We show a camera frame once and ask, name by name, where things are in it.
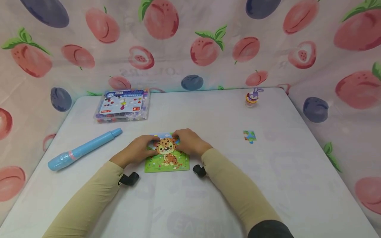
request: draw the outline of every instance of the peach print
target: peach print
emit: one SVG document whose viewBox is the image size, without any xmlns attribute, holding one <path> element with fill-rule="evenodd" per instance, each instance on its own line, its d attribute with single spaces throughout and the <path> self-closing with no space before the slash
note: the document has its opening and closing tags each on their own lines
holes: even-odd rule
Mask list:
<svg viewBox="0 0 381 238">
<path fill-rule="evenodd" d="M 381 177 L 365 177 L 355 184 L 355 193 L 369 210 L 381 215 Z"/>
<path fill-rule="evenodd" d="M 301 42 L 288 54 L 288 61 L 299 69 L 312 67 L 316 61 L 316 44 L 312 41 Z"/>
<path fill-rule="evenodd" d="M 1 48 L 11 50 L 14 61 L 23 71 L 35 78 L 45 76 L 52 67 L 50 53 L 35 43 L 23 27 L 19 29 L 19 38 L 9 39 Z"/>
<path fill-rule="evenodd" d="M 131 83 L 123 76 L 110 76 L 109 85 L 115 90 L 131 88 Z"/>
<path fill-rule="evenodd" d="M 213 63 L 220 52 L 224 51 L 225 44 L 222 41 L 226 33 L 227 25 L 219 28 L 214 34 L 210 31 L 195 32 L 197 38 L 190 47 L 190 57 L 199 66 L 207 66 Z"/>
<path fill-rule="evenodd" d="M 51 142 L 54 137 L 56 137 L 56 133 L 53 133 L 53 134 L 49 134 L 47 136 L 45 136 L 44 140 L 42 141 L 42 150 L 45 152 L 49 145 L 48 145 L 48 142 Z"/>
<path fill-rule="evenodd" d="M 379 1 L 364 1 L 349 11 L 336 31 L 335 46 L 353 51 L 373 49 L 381 44 Z"/>
<path fill-rule="evenodd" d="M 320 0 L 301 0 L 287 13 L 283 22 L 286 34 L 294 34 L 306 28 L 316 17 L 319 11 Z"/>
<path fill-rule="evenodd" d="M 151 52 L 142 46 L 133 46 L 130 48 L 128 61 L 137 69 L 150 69 L 155 64 Z"/>
<path fill-rule="evenodd" d="M 360 70 L 340 80 L 336 95 L 348 106 L 367 109 L 379 104 L 381 99 L 381 65 L 373 64 L 372 71 Z"/>
<path fill-rule="evenodd" d="M 249 75 L 249 77 L 247 77 L 246 85 L 250 87 L 258 86 L 267 79 L 268 75 L 269 73 L 267 71 L 256 71 L 255 73 L 252 73 Z"/>
<path fill-rule="evenodd" d="M 95 66 L 94 57 L 88 50 L 78 45 L 65 45 L 61 48 L 63 56 L 73 65 L 82 68 L 92 69 Z"/>
<path fill-rule="evenodd" d="M 143 0 L 139 19 L 143 20 L 148 33 L 158 40 L 171 38 L 179 27 L 177 10 L 168 0 Z"/>
<path fill-rule="evenodd" d="M 0 202 L 8 201 L 16 196 L 25 183 L 25 173 L 22 168 L 8 166 L 0 169 Z"/>
<path fill-rule="evenodd" d="M 245 37 L 239 40 L 233 48 L 233 59 L 237 62 L 246 62 L 254 58 L 259 52 L 260 43 L 256 37 Z"/>
<path fill-rule="evenodd" d="M 9 132 L 11 132 L 13 125 L 13 120 L 11 114 L 0 108 L 0 140 L 7 137 Z"/>
<path fill-rule="evenodd" d="M 97 8 L 90 8 L 85 17 L 87 26 L 100 42 L 111 44 L 119 39 L 119 25 L 112 16 L 107 14 L 106 7 L 104 12 Z"/>
</svg>

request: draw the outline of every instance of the toy figurine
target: toy figurine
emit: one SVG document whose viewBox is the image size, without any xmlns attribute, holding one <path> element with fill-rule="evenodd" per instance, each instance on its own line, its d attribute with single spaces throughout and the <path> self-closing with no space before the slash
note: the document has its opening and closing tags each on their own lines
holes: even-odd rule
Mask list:
<svg viewBox="0 0 381 238">
<path fill-rule="evenodd" d="M 254 105 L 258 101 L 258 93 L 263 92 L 264 90 L 262 88 L 254 88 L 254 90 L 250 93 L 246 94 L 246 106 L 247 107 L 254 107 Z"/>
</svg>

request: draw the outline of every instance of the puzzle piece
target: puzzle piece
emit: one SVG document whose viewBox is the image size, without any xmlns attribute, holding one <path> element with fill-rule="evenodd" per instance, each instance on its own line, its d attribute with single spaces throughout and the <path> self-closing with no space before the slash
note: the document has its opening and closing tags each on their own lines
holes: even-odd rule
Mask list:
<svg viewBox="0 0 381 238">
<path fill-rule="evenodd" d="M 257 140 L 254 131 L 243 131 L 245 141 L 249 141 L 250 144 L 253 144 Z"/>
</svg>

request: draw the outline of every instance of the blue toy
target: blue toy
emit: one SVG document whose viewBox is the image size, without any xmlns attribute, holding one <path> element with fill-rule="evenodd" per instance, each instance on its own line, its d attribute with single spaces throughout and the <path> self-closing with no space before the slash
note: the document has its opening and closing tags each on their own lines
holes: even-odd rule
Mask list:
<svg viewBox="0 0 381 238">
<path fill-rule="evenodd" d="M 69 166 L 70 164 L 77 161 L 82 156 L 90 153 L 96 148 L 106 144 L 107 142 L 113 140 L 115 137 L 119 136 L 122 133 L 122 129 L 118 128 L 81 145 L 78 148 L 70 150 L 68 152 L 64 152 L 56 157 L 54 157 L 51 161 L 48 162 L 48 167 L 52 171 L 60 170 L 64 167 Z"/>
</svg>

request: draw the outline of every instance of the jigsaw puzzle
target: jigsaw puzzle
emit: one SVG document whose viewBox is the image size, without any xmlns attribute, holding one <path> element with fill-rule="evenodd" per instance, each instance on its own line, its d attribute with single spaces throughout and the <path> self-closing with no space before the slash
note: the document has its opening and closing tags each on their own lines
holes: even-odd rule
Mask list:
<svg viewBox="0 0 381 238">
<path fill-rule="evenodd" d="M 179 139 L 172 138 L 172 133 L 154 136 L 160 137 L 160 141 L 155 141 L 148 149 L 156 150 L 159 154 L 146 159 L 145 173 L 189 170 L 189 155 L 176 150 Z"/>
</svg>

